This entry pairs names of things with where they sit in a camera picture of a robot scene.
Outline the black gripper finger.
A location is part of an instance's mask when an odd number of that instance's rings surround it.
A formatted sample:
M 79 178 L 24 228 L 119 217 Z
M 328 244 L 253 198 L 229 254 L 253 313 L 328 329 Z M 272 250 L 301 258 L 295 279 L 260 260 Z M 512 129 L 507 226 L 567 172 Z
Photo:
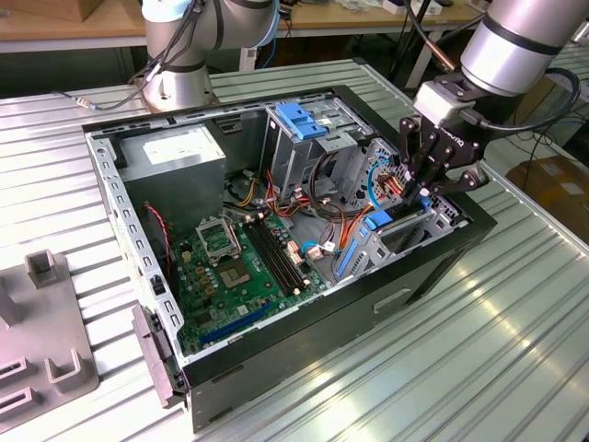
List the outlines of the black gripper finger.
M 415 115 L 400 120 L 399 134 L 401 162 L 409 173 L 401 195 L 404 200 L 413 201 L 427 183 L 433 164 L 429 155 L 437 144 L 437 132 L 428 120 Z
M 470 166 L 448 170 L 443 174 L 428 174 L 427 183 L 421 188 L 421 196 L 470 192 L 486 184 L 488 177 L 479 168 L 478 161 Z

